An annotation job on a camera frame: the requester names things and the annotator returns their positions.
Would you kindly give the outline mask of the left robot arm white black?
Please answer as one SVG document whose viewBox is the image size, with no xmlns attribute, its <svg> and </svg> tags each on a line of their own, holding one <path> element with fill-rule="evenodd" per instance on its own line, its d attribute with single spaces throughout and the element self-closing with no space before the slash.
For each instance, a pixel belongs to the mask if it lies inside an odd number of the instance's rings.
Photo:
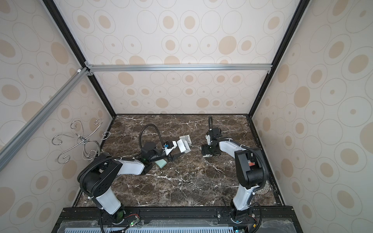
<svg viewBox="0 0 373 233">
<path fill-rule="evenodd" d="M 120 175 L 145 175 L 155 162 L 163 159 L 172 162 L 188 152 L 190 147 L 182 139 L 167 141 L 161 149 L 157 149 L 154 142 L 147 142 L 141 146 L 136 159 L 113 157 L 103 152 L 78 175 L 77 181 L 80 189 L 99 209 L 106 211 L 115 222 L 120 222 L 125 212 L 111 188 L 114 180 Z"/>
</svg>

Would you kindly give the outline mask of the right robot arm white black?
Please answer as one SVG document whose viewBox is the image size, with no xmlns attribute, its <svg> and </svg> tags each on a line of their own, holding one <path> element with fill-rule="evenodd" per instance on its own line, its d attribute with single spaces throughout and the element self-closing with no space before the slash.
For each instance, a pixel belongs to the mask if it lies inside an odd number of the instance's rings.
<svg viewBox="0 0 373 233">
<path fill-rule="evenodd" d="M 264 188 L 267 170 L 257 149 L 250 148 L 223 137 L 220 128 L 209 127 L 207 143 L 201 146 L 204 158 L 221 155 L 225 152 L 235 159 L 238 191 L 232 200 L 231 216 L 234 221 L 251 208 L 251 201 L 257 191 Z"/>
</svg>

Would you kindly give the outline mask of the white lift-off box lid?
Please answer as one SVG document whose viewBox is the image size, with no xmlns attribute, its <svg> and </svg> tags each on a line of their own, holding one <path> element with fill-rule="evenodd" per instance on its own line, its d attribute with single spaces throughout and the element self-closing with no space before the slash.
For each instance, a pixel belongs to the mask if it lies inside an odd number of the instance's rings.
<svg viewBox="0 0 373 233">
<path fill-rule="evenodd" d="M 180 139 L 176 143 L 181 153 L 189 153 L 191 151 L 189 144 L 185 139 Z"/>
</svg>

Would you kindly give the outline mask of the white gift box grey bow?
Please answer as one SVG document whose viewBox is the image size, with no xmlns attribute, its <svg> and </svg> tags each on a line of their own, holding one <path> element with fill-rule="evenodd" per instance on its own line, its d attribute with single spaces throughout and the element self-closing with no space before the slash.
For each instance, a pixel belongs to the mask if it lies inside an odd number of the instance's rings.
<svg viewBox="0 0 373 233">
<path fill-rule="evenodd" d="M 192 141 L 191 141 L 189 135 L 180 136 L 179 138 L 182 139 L 182 140 L 184 140 L 184 141 L 186 141 L 189 146 L 192 145 Z"/>
</svg>

